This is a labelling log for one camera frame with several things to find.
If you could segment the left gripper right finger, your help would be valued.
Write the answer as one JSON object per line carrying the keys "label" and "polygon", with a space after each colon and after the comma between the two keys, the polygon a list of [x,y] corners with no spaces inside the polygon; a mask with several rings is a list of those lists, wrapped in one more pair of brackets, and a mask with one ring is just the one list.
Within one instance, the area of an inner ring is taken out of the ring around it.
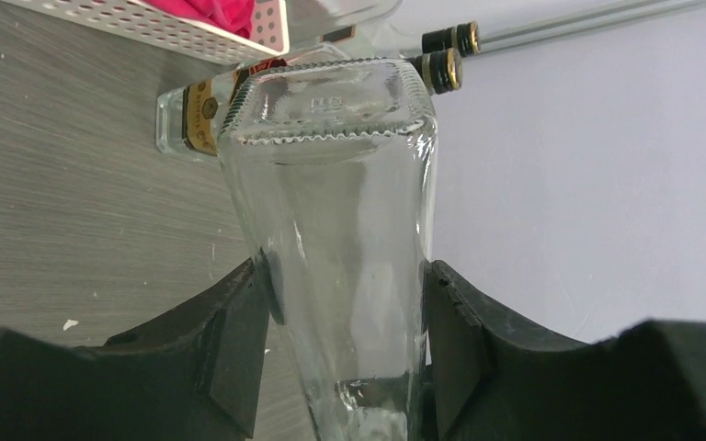
{"label": "left gripper right finger", "polygon": [[435,261],[424,291],[427,440],[706,440],[706,322],[587,344]]}

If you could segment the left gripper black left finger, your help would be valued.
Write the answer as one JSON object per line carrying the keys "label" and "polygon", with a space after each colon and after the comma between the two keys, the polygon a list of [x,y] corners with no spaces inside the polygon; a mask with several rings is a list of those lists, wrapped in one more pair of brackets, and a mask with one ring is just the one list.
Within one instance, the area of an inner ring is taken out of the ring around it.
{"label": "left gripper black left finger", "polygon": [[0,327],[0,440],[247,440],[268,333],[264,257],[100,346]]}

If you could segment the clear drinking glass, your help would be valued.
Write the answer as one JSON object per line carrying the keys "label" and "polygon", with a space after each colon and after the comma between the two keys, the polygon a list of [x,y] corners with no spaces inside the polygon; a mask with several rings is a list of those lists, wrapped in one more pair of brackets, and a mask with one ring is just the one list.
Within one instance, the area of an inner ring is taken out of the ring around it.
{"label": "clear drinking glass", "polygon": [[218,139],[318,440],[417,440],[438,123],[416,68],[255,73]]}

